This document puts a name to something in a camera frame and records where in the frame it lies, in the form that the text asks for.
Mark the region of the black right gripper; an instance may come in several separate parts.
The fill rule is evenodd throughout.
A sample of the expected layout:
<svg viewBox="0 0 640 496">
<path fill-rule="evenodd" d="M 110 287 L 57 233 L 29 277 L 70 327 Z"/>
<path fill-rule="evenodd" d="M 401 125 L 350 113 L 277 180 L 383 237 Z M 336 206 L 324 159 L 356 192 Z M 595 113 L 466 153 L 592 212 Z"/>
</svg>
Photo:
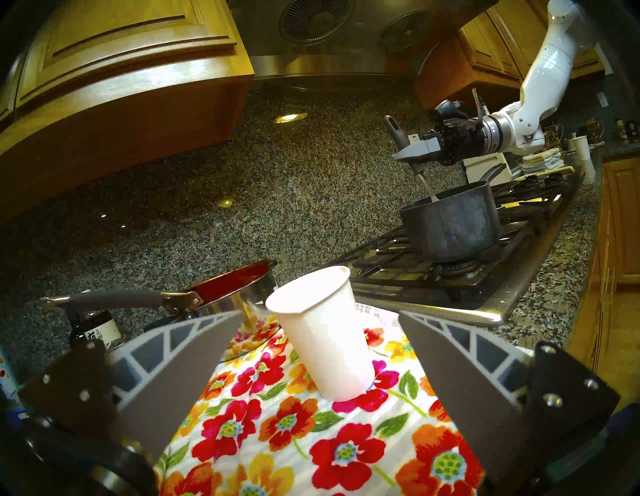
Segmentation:
<svg viewBox="0 0 640 496">
<path fill-rule="evenodd" d="M 448 119 L 437 122 L 434 131 L 441 135 L 431 136 L 410 142 L 404 149 L 396 152 L 394 161 L 431 161 L 441 165 L 455 165 L 467 158 L 482 156 L 487 139 L 482 123 L 478 119 Z"/>
</svg>

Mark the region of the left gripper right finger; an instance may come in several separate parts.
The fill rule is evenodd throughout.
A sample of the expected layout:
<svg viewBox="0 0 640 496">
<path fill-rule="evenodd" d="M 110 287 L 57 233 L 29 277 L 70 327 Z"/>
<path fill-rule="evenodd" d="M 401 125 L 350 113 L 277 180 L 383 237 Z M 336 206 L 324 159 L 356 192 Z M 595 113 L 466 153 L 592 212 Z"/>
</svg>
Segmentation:
<svg viewBox="0 0 640 496">
<path fill-rule="evenodd" d="M 608 485 L 620 396 L 550 342 L 533 354 L 475 326 L 401 311 L 437 398 L 485 471 L 481 485 Z"/>
</svg>

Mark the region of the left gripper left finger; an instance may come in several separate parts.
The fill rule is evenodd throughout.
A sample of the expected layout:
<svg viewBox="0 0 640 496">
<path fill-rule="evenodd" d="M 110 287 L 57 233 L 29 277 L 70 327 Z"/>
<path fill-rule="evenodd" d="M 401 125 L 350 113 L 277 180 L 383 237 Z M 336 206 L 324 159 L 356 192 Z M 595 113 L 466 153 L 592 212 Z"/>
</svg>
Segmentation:
<svg viewBox="0 0 640 496">
<path fill-rule="evenodd" d="M 147 331 L 114 351 L 87 340 L 18 391 L 29 418 L 26 438 L 72 442 L 134 441 L 160 455 L 185 419 L 238 331 L 231 311 Z"/>
</svg>

